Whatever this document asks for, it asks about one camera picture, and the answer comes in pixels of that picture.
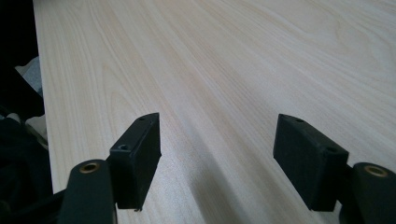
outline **black fabric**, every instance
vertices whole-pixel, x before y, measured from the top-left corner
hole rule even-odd
[[[14,69],[38,56],[32,0],[0,0],[0,114],[44,114],[43,98]]]
[[[0,120],[0,201],[16,211],[50,195],[48,151],[14,119]]]
[[[22,119],[44,115],[43,98],[0,56],[0,114],[16,113]]]
[[[12,67],[38,56],[32,0],[0,0],[0,56]]]

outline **brass insert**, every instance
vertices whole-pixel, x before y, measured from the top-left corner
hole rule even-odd
[[[378,177],[387,177],[388,172],[378,166],[366,165],[364,166],[364,170],[370,175],[375,175]]]
[[[79,171],[80,171],[81,173],[83,173],[83,174],[90,174],[90,173],[92,173],[92,172],[95,172],[95,171],[98,170],[98,169],[99,169],[99,163],[97,163],[97,162],[90,162],[90,163],[87,163],[87,164],[81,166],[81,167],[79,168]]]

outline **light wood surface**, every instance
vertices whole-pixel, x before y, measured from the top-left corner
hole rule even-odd
[[[35,0],[35,19],[56,191],[161,113],[143,211],[120,223],[337,223],[273,159],[279,113],[396,171],[395,1]]]

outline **table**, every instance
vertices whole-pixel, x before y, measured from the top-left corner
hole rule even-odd
[[[55,191],[161,113],[143,211],[120,223],[335,223],[273,159],[279,113],[396,171],[394,1],[35,0]]]

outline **black clamp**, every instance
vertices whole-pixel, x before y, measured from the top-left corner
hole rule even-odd
[[[347,165],[348,152],[302,119],[279,115],[274,158],[314,211],[343,207],[340,223],[396,223],[396,174],[368,162]]]
[[[117,209],[141,211],[161,157],[160,115],[135,120],[103,160],[84,161],[67,188],[13,213],[8,223],[117,223]]]

